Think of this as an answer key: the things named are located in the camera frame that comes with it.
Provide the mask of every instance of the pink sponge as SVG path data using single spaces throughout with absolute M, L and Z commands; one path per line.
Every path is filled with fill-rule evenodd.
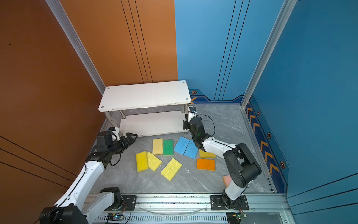
M 231 182 L 231 176 L 230 175 L 224 176 L 223 181 L 224 181 L 225 187 L 228 187 Z

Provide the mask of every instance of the blue decorative border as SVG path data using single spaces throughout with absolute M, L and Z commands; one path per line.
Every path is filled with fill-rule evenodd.
M 240 104 L 243 98 L 243 95 L 240 95 L 233 100 L 210 100 L 198 89 L 189 89 L 189 93 L 192 99 L 191 104 Z
M 277 193 L 286 194 L 289 167 L 277 146 L 272 132 L 270 131 L 270 129 L 267 129 L 269 126 L 261 111 L 260 116 L 258 116 L 259 111 L 260 108 L 257 104 L 257 101 L 255 97 L 252 96 L 245 108 L 246 115 L 255 133 L 257 143 L 260 146 L 262 156 L 266 161 L 267 168 L 270 171 Z M 267 138 L 268 132 L 271 133 L 270 139 Z M 281 168 L 281 161 L 285 163 L 285 169 Z

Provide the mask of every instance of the marble surface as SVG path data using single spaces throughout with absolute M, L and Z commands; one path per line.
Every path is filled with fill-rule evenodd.
M 198 114 L 210 116 L 215 123 L 215 135 L 218 140 L 238 144 L 245 143 L 256 159 L 257 154 L 248 135 L 243 117 L 239 111 L 239 105 L 195 105 Z M 171 110 L 181 110 L 181 106 L 165 106 L 158 108 L 145 108 L 125 111 L 126 115 L 164 112 Z M 112 115 L 120 121 L 120 114 L 115 111 Z M 205 130 L 208 134 L 214 133 L 212 121 L 202 116 Z M 160 167 L 153 172 L 148 169 L 137 172 L 135 154 L 142 151 L 152 150 L 152 140 L 155 138 L 173 139 L 174 146 L 180 136 L 191 139 L 191 134 L 174 133 L 165 135 L 155 135 L 138 137 L 136 142 L 122 153 L 122 158 L 116 166 L 108 165 L 104 172 L 97 179 L 90 193 L 96 194 L 105 187 L 119 187 L 121 193 L 193 193 L 211 192 L 221 193 L 225 189 L 222 177 L 228 175 L 228 170 L 224 159 L 215 158 L 216 171 L 203 171 L 196 169 L 196 159 L 189 158 L 174 152 L 173 156 L 157 155 L 163 161 Z M 168 181 L 160 172 L 175 158 L 183 166 L 174 176 L 172 181 Z M 114 155 L 112 163 L 119 159 L 119 155 Z M 268 178 L 261 173 L 245 192 L 272 192 Z

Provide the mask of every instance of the yellow sponge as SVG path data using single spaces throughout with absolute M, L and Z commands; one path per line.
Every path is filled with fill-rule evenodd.
M 163 154 L 163 139 L 153 139 L 153 155 Z
M 199 157 L 200 158 L 216 158 L 216 155 L 211 152 L 204 152 L 203 150 L 199 150 Z
M 143 151 L 140 153 L 137 153 L 135 155 L 136 159 L 137 159 L 137 171 L 144 171 L 149 169 L 148 167 L 148 159 L 147 159 L 147 152 Z
M 153 171 L 156 171 L 158 169 L 158 167 L 160 166 L 160 164 L 162 163 L 162 161 L 160 159 L 158 159 L 157 157 L 155 157 L 155 155 L 153 155 L 150 152 L 147 152 L 147 157 L 148 157 L 149 168 Z
M 173 158 L 160 173 L 171 181 L 180 167 L 182 167 L 182 164 Z

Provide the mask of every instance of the brown wall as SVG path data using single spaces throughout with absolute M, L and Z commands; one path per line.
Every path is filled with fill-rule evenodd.
M 178 80 L 174 0 L 61 0 L 106 86 Z
M 1 1 L 0 30 L 0 222 L 33 223 L 79 173 L 101 94 L 45 0 Z

